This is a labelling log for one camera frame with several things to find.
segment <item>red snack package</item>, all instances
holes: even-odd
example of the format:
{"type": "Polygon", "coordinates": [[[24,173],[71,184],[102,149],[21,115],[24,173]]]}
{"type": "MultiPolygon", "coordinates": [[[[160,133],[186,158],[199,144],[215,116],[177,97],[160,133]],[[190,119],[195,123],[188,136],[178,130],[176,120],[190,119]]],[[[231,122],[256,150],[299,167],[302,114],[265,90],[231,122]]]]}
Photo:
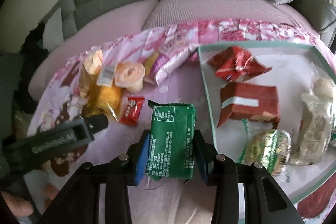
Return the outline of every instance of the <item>red snack package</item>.
{"type": "Polygon", "coordinates": [[[220,90],[221,112],[217,127],[227,119],[272,122],[280,121],[276,86],[229,83],[220,90]]]}
{"type": "Polygon", "coordinates": [[[261,65],[248,50],[238,46],[228,47],[208,63],[216,69],[216,77],[227,82],[243,82],[272,69],[261,65]]]}
{"type": "Polygon", "coordinates": [[[145,97],[127,97],[127,99],[128,105],[120,122],[135,127],[138,124],[140,110],[145,102],[145,97]]]}

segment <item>metal bolt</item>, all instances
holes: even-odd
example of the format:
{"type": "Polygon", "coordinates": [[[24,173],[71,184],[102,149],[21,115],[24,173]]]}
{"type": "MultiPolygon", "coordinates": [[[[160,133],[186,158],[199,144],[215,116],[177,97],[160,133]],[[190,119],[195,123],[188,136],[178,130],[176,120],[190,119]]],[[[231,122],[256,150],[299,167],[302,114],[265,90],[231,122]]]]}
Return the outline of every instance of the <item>metal bolt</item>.
{"type": "Polygon", "coordinates": [[[223,154],[217,154],[216,155],[216,160],[219,160],[219,161],[225,160],[225,155],[223,155],[223,154]]]}
{"type": "Polygon", "coordinates": [[[128,155],[127,155],[127,154],[121,154],[121,155],[119,156],[119,159],[120,159],[121,161],[126,161],[126,160],[128,160],[128,155]]]}
{"type": "Polygon", "coordinates": [[[253,165],[254,165],[254,167],[256,167],[256,168],[258,168],[258,169],[261,169],[261,168],[263,167],[263,165],[262,165],[260,162],[258,162],[258,161],[255,161],[255,162],[253,163],[253,165]]]}
{"type": "Polygon", "coordinates": [[[90,169],[92,166],[93,166],[92,163],[85,162],[82,164],[82,169],[87,170],[87,169],[90,169]]]}

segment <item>green wrapper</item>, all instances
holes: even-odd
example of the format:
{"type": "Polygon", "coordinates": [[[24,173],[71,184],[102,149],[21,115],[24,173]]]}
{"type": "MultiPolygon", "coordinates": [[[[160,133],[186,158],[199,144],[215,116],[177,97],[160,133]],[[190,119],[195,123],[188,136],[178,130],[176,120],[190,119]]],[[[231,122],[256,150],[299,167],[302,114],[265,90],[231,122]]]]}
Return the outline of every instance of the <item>green wrapper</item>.
{"type": "Polygon", "coordinates": [[[148,105],[153,114],[146,174],[154,180],[193,178],[195,106],[158,104],[150,100],[148,105]]]}

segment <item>purple and white package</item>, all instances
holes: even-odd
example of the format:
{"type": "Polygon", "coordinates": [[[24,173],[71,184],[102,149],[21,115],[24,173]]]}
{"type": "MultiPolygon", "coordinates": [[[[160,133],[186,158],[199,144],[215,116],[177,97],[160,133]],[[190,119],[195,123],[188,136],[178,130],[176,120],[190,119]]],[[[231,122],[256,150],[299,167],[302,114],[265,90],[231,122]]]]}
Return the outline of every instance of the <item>purple and white package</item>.
{"type": "Polygon", "coordinates": [[[146,69],[143,80],[159,86],[197,47],[195,42],[174,39],[167,41],[143,63],[146,69]]]}

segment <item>white label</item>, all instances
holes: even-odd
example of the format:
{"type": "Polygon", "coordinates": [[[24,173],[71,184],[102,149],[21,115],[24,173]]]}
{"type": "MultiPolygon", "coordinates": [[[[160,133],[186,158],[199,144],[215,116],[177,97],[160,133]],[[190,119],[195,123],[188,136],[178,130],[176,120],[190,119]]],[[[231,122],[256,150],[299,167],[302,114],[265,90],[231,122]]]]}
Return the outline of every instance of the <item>white label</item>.
{"type": "Polygon", "coordinates": [[[241,106],[258,107],[259,106],[259,100],[258,99],[251,99],[251,98],[234,96],[234,97],[226,99],[222,103],[222,108],[225,108],[225,107],[227,107],[228,105],[231,105],[231,104],[241,105],[241,106]]]}
{"type": "Polygon", "coordinates": [[[115,65],[103,66],[97,79],[97,85],[111,87],[113,83],[115,70],[116,70],[115,65]]]}

